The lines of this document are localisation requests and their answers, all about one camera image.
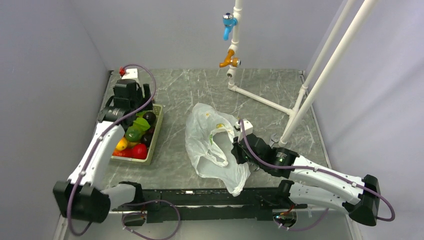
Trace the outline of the white plastic bag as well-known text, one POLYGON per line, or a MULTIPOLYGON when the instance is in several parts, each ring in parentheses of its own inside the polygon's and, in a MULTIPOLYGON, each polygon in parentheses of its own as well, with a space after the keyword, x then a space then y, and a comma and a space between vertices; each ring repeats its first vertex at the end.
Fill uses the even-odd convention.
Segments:
POLYGON ((234 197, 242 192, 251 172, 247 163, 238 164, 231 153, 238 119, 197 103, 185 124, 185 148, 196 174, 221 180, 234 197))

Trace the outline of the dark green fake orange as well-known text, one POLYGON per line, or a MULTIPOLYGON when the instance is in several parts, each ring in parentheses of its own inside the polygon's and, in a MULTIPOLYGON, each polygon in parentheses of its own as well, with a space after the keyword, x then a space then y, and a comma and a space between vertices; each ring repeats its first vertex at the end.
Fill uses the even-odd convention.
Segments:
POLYGON ((144 131, 142 131, 139 127, 130 126, 126 130, 124 136, 129 142, 138 142, 143 135, 144 135, 144 131))

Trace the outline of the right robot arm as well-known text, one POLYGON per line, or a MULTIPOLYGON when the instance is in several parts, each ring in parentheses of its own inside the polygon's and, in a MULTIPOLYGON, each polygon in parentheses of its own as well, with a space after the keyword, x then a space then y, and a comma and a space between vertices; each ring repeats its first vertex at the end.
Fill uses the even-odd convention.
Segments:
POLYGON ((267 174, 281 178, 276 203, 318 205, 347 214, 353 221, 374 227, 378 220, 380 186, 370 174, 346 175, 323 167, 284 147, 270 147, 254 134, 235 137, 231 153, 238 164, 249 163, 267 174))

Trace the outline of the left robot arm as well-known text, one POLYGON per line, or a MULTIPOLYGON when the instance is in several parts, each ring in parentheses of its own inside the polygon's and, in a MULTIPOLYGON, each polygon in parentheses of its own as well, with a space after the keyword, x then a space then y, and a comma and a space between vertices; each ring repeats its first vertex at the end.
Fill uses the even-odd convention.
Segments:
POLYGON ((116 145, 136 119, 136 113, 148 104, 134 79, 120 79, 113 96, 100 111, 95 133, 82 160, 66 181, 57 181, 53 195, 61 215, 71 220, 102 223, 113 210, 126 205, 131 210, 144 203, 141 184, 124 181, 105 191, 99 184, 116 145))

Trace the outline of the dark purple fake fruit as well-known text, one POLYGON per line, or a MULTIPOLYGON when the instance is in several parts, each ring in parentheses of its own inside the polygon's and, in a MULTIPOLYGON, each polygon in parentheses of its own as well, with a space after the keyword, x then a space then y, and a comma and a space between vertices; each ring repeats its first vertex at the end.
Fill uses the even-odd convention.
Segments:
POLYGON ((145 112, 142 118, 145 119, 150 126, 152 126, 157 120, 157 116, 152 111, 145 112))

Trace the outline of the orange fake mango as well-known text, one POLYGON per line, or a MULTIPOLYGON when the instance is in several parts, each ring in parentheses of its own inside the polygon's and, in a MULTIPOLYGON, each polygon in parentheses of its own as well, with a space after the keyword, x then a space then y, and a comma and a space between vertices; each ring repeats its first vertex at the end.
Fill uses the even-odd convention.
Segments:
POLYGON ((116 145, 115 150, 123 151, 128 147, 128 144, 129 144, 128 140, 125 137, 122 137, 120 141, 118 142, 118 144, 116 145))

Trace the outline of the red fake apple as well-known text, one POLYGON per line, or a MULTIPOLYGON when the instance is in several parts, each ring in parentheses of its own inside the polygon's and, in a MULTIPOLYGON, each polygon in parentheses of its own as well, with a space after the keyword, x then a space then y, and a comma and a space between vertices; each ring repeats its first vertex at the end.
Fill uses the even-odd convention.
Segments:
POLYGON ((148 156, 148 152, 149 148, 145 144, 139 143, 132 148, 126 148, 124 150, 115 150, 112 155, 116 157, 145 160, 148 156))

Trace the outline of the silver wrench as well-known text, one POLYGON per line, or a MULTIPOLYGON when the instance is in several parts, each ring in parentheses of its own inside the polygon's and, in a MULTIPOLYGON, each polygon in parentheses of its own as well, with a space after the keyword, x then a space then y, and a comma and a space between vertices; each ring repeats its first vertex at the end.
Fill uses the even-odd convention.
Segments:
POLYGON ((273 146, 277 145, 279 141, 280 141, 280 137, 279 137, 276 133, 273 133, 273 134, 270 136, 270 139, 269 139, 268 145, 269 145, 270 147, 273 147, 273 146))

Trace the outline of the beige plastic basket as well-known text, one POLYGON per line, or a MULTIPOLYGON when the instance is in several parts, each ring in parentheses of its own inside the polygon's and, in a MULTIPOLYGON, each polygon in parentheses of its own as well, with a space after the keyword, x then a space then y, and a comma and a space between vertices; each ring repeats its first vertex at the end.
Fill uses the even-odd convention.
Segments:
POLYGON ((158 138, 159 138, 159 133, 162 127, 162 122, 163 122, 163 117, 164 117, 164 111, 163 111, 163 106, 160 104, 153 104, 153 110, 151 111, 156 115, 156 121, 154 123, 154 127, 155 130, 152 132, 152 142, 150 147, 147 148, 147 152, 146 152, 146 158, 145 159, 140 159, 140 158, 134 158, 134 157, 124 157, 124 156, 117 156, 117 155, 113 155, 111 157, 112 160, 114 161, 124 161, 124 162, 132 162, 132 163, 137 163, 140 165, 150 165, 154 156, 154 152, 155 152, 155 148, 157 146, 157 142, 158 142, 158 138))

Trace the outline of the orange valve tap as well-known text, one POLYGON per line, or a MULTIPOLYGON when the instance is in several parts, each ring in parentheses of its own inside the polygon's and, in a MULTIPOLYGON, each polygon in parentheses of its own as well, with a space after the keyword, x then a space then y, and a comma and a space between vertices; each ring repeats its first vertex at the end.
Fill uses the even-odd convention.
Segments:
POLYGON ((220 68, 224 68, 227 66, 230 67, 239 67, 241 65, 241 60, 238 57, 234 57, 235 51, 233 49, 229 49, 227 55, 223 62, 219 63, 220 68))

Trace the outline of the blue valve tap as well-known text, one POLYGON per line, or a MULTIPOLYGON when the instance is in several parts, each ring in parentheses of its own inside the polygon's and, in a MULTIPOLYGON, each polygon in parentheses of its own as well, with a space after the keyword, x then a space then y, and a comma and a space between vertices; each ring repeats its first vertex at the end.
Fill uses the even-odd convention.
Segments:
POLYGON ((227 41, 233 28, 238 24, 238 20, 232 13, 227 12, 222 16, 222 22, 224 24, 224 33, 222 38, 224 41, 227 41))

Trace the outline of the white pvc pipe frame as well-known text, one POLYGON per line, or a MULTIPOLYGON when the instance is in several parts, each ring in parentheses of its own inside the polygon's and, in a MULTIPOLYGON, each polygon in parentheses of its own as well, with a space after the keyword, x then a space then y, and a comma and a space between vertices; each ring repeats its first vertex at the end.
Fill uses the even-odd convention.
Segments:
MULTIPOLYGON (((237 0, 229 49, 247 68, 317 72, 355 0, 237 0)), ((236 67, 227 66, 228 87, 236 67)))

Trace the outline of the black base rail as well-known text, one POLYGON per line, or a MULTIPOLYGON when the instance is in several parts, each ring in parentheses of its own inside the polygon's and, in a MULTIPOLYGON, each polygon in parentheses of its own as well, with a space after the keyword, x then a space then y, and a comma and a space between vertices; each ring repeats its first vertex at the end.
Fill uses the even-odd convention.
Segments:
POLYGON ((142 211, 147 223, 255 219, 271 221, 274 214, 291 207, 278 199, 277 187, 249 187, 232 196, 225 188, 145 189, 144 206, 121 205, 115 211, 142 211))

